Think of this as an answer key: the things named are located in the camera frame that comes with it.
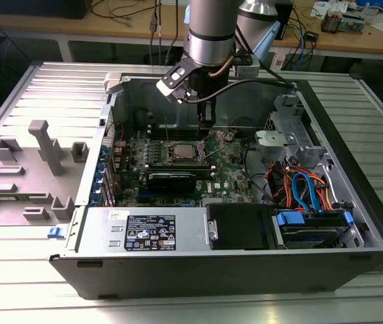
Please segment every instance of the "power supply label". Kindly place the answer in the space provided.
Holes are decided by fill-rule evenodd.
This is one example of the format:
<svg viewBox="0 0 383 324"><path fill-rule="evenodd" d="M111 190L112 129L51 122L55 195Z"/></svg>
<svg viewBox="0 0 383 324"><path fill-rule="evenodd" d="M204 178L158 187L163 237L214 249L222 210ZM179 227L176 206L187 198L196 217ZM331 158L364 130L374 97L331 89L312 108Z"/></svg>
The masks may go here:
<svg viewBox="0 0 383 324"><path fill-rule="evenodd" d="M175 215L130 215L125 230L127 251L174 251Z"/></svg>

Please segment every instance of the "green circuit board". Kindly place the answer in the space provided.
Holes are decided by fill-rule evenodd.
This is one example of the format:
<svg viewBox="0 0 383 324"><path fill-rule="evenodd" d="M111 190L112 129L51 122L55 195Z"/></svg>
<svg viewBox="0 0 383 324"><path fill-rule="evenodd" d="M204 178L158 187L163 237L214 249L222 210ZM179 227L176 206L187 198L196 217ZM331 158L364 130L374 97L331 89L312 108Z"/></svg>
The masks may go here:
<svg viewBox="0 0 383 324"><path fill-rule="evenodd" d="M121 162L117 163L116 167L117 179L121 187L117 197L118 207L201 207L209 202L253 202L252 190L242 168L241 140L229 138L227 131L219 131L209 136L203 144L197 140L171 140L169 149L166 140L151 140L140 132L126 138L125 141L126 143L122 143ZM147 189L142 180L148 172L148 164L166 167L166 170L169 170L170 166L182 165L182 163L191 165L187 168L187 172L190 173L199 174L201 171L197 168L201 165L215 168L211 171L210 179L198 178L193 192L141 195Z"/></svg>

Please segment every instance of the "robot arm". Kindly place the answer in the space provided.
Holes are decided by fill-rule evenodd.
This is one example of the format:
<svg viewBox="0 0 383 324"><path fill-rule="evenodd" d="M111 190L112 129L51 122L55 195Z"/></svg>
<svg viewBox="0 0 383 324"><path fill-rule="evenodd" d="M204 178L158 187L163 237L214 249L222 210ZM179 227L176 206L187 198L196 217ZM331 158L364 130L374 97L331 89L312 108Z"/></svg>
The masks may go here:
<svg viewBox="0 0 383 324"><path fill-rule="evenodd" d="M280 26L276 21L275 0L245 0L241 5L242 1L190 0L185 58L157 83L169 100L186 102L194 90L200 101L228 84L231 65L256 62L249 51L236 50L237 26L260 59L267 54ZM216 97L200 101L197 106L200 130L207 132L216 121Z"/></svg>

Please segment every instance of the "motherboard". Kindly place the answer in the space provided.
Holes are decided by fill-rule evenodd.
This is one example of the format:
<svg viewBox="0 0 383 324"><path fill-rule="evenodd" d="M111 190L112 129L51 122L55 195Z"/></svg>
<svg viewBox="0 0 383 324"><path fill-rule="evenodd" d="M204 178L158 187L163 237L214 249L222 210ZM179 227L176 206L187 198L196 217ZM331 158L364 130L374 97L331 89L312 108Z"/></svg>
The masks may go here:
<svg viewBox="0 0 383 324"><path fill-rule="evenodd" d="M157 128L117 140L114 169L118 207L203 207L252 203L243 171L243 141L231 130Z"/></svg>

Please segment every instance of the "motherboard chip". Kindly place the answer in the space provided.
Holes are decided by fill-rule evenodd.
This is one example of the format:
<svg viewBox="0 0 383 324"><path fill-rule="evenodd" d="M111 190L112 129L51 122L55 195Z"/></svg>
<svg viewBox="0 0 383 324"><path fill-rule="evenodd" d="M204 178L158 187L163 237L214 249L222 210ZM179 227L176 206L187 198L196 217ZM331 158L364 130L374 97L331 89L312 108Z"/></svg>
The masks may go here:
<svg viewBox="0 0 383 324"><path fill-rule="evenodd" d="M176 159L193 159L195 157L194 146L190 144L177 144L173 147Z"/></svg>

